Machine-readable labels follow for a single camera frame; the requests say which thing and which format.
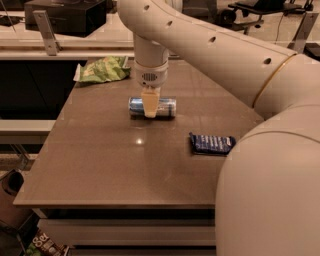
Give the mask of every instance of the chair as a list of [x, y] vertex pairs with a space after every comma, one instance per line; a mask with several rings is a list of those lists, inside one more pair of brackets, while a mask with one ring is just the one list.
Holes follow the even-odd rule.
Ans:
[[214, 23], [217, 15], [217, 0], [183, 0], [182, 13]]
[[26, 247], [37, 231], [38, 217], [31, 209], [17, 208], [13, 205], [23, 177], [19, 171], [12, 170], [0, 177], [0, 232], [16, 238], [26, 254]]

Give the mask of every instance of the cable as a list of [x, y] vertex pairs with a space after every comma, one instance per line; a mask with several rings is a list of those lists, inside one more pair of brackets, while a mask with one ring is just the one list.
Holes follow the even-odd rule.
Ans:
[[23, 242], [22, 242], [22, 239], [21, 239], [20, 235], [17, 234], [16, 237], [17, 237], [17, 240], [18, 240], [18, 242], [19, 242], [19, 244], [20, 244], [20, 246], [21, 246], [21, 249], [22, 249], [24, 255], [27, 256], [28, 254], [27, 254], [26, 248], [24, 247], [24, 244], [23, 244]]
[[28, 63], [25, 64], [25, 67], [27, 68], [27, 70], [28, 70], [28, 72], [29, 72], [29, 74], [30, 74], [30, 76], [31, 76], [31, 79], [32, 79], [32, 81], [33, 81], [33, 83], [34, 83], [34, 86], [36, 87], [36, 89], [37, 89], [37, 91], [38, 91], [38, 93], [39, 93], [39, 95], [40, 95], [40, 98], [42, 99], [42, 102], [44, 103], [44, 106], [45, 106], [45, 108], [46, 108], [47, 111], [48, 111], [48, 114], [50, 115], [51, 118], [54, 118], [54, 117], [52, 116], [50, 107], [48, 106], [48, 103], [47, 103], [47, 101], [46, 101], [46, 99], [45, 99], [45, 97], [44, 97], [41, 89], [39, 88], [38, 83], [37, 83], [37, 81], [36, 81], [36, 79], [35, 79], [35, 77], [34, 77], [34, 75], [33, 75], [33, 72], [31, 71]]
[[280, 19], [279, 24], [278, 24], [277, 37], [276, 37], [276, 40], [275, 40], [274, 44], [277, 44], [278, 37], [279, 37], [279, 32], [280, 32], [280, 25], [281, 25], [283, 17], [284, 17], [284, 13], [282, 14], [281, 19]]
[[12, 22], [12, 20], [11, 20], [11, 17], [10, 17], [10, 16], [9, 16], [9, 14], [8, 14], [8, 11], [7, 11], [7, 9], [6, 9], [6, 7], [5, 7], [5, 5], [4, 5], [3, 1], [2, 1], [2, 0], [0, 0], [0, 2], [1, 2], [1, 5], [2, 5], [3, 10], [5, 11], [5, 13], [6, 13], [7, 17], [8, 17], [8, 20], [9, 20], [9, 22], [10, 22], [10, 24], [11, 24], [11, 26], [12, 26], [12, 28], [13, 28], [14, 32], [16, 32], [16, 29], [14, 28], [14, 24], [13, 24], [13, 22]]

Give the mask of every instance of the snack package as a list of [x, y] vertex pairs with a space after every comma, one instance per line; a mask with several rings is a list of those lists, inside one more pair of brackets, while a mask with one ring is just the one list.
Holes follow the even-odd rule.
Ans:
[[189, 136], [195, 154], [226, 156], [236, 144], [232, 136], [194, 135], [192, 132]]
[[43, 256], [66, 256], [69, 250], [68, 246], [55, 244], [40, 229], [33, 238], [32, 243]]
[[130, 76], [131, 68], [127, 67], [128, 57], [108, 56], [82, 67], [77, 67], [74, 81], [84, 83], [105, 83], [119, 81]]

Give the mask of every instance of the table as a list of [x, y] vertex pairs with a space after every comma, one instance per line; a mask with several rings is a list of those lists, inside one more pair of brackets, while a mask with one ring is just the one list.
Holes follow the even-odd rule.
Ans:
[[[24, 12], [9, 12], [24, 17]], [[0, 26], [0, 60], [88, 60], [107, 55], [133, 56], [133, 35], [118, 13], [107, 13], [107, 22], [85, 38], [55, 34], [62, 50], [48, 56], [39, 31], [27, 30], [23, 22]]]
[[14, 204], [69, 246], [214, 246], [225, 158], [192, 154], [188, 134], [239, 140], [262, 119], [183, 60], [170, 60], [162, 87], [176, 96], [176, 117], [131, 118], [134, 77], [76, 84]]

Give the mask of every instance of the brown table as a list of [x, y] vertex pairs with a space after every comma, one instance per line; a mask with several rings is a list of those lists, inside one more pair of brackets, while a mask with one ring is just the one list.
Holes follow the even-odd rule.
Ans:
[[[209, 228], [206, 236], [214, 233], [216, 184], [225, 158], [192, 154], [188, 134], [239, 140], [260, 116], [186, 62], [172, 60], [162, 95], [176, 96], [176, 117], [133, 119], [128, 100], [141, 91], [134, 76], [132, 72], [119, 82], [76, 84], [25, 177], [15, 204], [34, 208], [42, 218], [40, 226], [61, 242], [69, 243], [71, 235], [66, 229], [62, 236], [55, 235], [61, 223], [55, 226], [50, 220], [72, 219], [73, 234], [84, 223], [79, 224], [80, 219], [96, 227], [109, 225], [117, 216], [180, 224], [182, 219], [201, 220], [200, 226]], [[199, 239], [210, 244], [213, 238]]]

